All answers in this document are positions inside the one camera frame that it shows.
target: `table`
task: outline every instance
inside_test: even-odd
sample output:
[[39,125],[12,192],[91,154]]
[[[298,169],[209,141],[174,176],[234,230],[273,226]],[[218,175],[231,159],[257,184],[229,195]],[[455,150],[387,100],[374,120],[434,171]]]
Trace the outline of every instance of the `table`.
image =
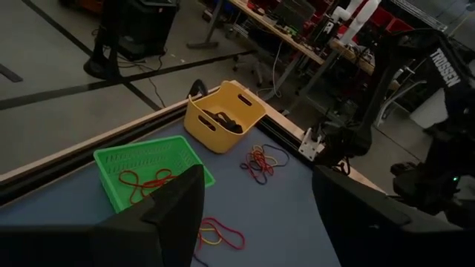
[[[313,107],[316,108],[318,111],[320,111],[322,113],[327,113],[327,108],[322,107],[317,102],[314,102],[313,100],[311,100],[308,97],[307,94],[310,92],[310,90],[313,89],[314,84],[321,78],[321,76],[325,73],[325,71],[327,71],[327,69],[329,67],[333,66],[333,64],[335,63],[335,60],[339,56],[343,56],[345,59],[349,60],[353,64],[356,63],[356,59],[357,59],[357,55],[355,55],[355,53],[353,51],[351,51],[350,49],[345,47],[337,39],[333,39],[332,41],[330,41],[330,48],[332,49],[332,52],[330,53],[330,55],[325,60],[325,63],[323,63],[322,66],[320,66],[320,68],[317,70],[315,75],[310,79],[310,81],[307,83],[307,85],[305,85],[305,87],[302,88],[302,90],[300,90],[299,97],[297,97],[290,104],[290,106],[284,110],[283,115],[290,114],[290,112],[293,109],[298,107],[299,103],[302,100],[307,100],[308,103],[313,105]],[[369,75],[373,74],[374,65],[372,65],[371,63],[369,63],[366,60],[363,60],[363,59],[358,60],[358,66],[357,67],[361,68],[365,73],[368,73]],[[396,80],[393,80],[391,82],[390,86],[389,86],[389,90],[398,90],[399,87],[400,87],[400,84]],[[332,112],[329,112],[327,114],[328,114],[328,117],[331,120],[334,120],[334,121],[337,121],[337,122],[343,122],[341,117],[336,116]]]
[[[314,266],[315,262],[318,266],[339,266],[313,199],[311,164],[298,157],[298,146],[291,148],[300,142],[304,132],[261,101],[266,117],[239,145],[218,155],[184,131],[186,103],[178,102],[2,175],[0,200],[2,205],[10,201],[0,208],[0,225],[99,223],[112,216],[114,210],[99,181],[92,153],[111,144],[182,135],[216,179],[205,191],[203,216],[216,217],[246,236],[243,251],[224,245],[205,246],[200,251],[202,260],[211,266]],[[291,154],[288,166],[277,170],[265,186],[258,185],[239,168],[252,145],[262,143],[285,148]],[[354,169],[351,177],[381,190]],[[17,186],[29,192],[12,193],[8,183],[14,180],[23,181]]]
[[[187,44],[188,48],[193,48],[193,49],[203,49],[203,48],[214,48],[218,46],[217,42],[211,42],[211,37],[214,32],[214,29],[216,28],[216,23],[217,23],[217,17],[219,16],[221,7],[223,6],[225,0],[219,0],[217,2],[216,8],[213,11],[213,16],[212,20],[209,22],[209,29],[206,34],[205,41],[202,43],[197,43],[197,44]],[[252,11],[250,8],[247,7],[247,1],[241,1],[241,0],[228,0],[231,4],[239,8],[242,12],[244,12],[246,15],[257,21],[258,23],[262,24],[266,29],[269,31],[273,32],[276,36],[282,39],[283,42],[286,42],[288,45],[292,46],[298,51],[298,55],[294,57],[292,62],[286,67],[284,73],[282,73],[282,76],[278,79],[278,81],[275,83],[275,90],[278,90],[281,85],[285,82],[287,77],[291,74],[291,72],[294,70],[295,66],[299,62],[300,58],[305,55],[309,59],[313,60],[314,62],[317,62],[318,64],[322,65],[325,63],[325,60],[323,60],[320,56],[318,56],[316,53],[311,51],[310,49],[304,47],[302,44],[297,43],[292,39],[292,36],[290,34],[282,33],[278,29],[276,29],[272,24],[270,24],[268,21],[266,21],[263,16],[257,14],[256,12]],[[271,99],[275,95],[275,92],[271,90],[268,94],[262,97],[265,101]]]

